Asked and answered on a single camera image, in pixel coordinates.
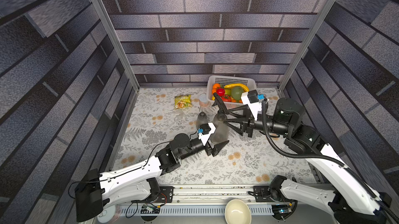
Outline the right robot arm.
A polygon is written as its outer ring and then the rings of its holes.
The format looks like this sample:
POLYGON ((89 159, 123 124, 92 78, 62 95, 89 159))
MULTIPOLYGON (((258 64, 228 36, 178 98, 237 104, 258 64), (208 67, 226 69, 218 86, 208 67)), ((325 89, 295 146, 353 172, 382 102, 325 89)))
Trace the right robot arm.
POLYGON ((378 192, 358 176, 323 136, 304 125, 305 108, 291 98, 277 101, 274 114, 267 114, 266 99, 225 110, 233 118, 224 123, 240 135, 254 130, 265 135, 271 147, 288 158, 304 159, 332 184, 333 190, 322 191, 301 185, 285 176, 276 176, 268 186, 267 198, 275 202, 302 202, 332 215, 340 224, 396 223, 391 197, 378 192))

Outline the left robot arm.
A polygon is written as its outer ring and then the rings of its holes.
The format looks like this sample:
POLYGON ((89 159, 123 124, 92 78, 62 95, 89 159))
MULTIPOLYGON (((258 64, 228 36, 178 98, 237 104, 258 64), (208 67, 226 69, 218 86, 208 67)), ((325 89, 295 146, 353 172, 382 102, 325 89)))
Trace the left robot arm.
POLYGON ((228 143, 213 145, 207 137, 190 139, 187 134, 178 134, 143 162, 112 172, 90 170, 74 189, 77 222, 90 220, 113 205, 155 201, 161 193, 158 177, 178 169, 181 160, 201 151, 217 156, 228 143))

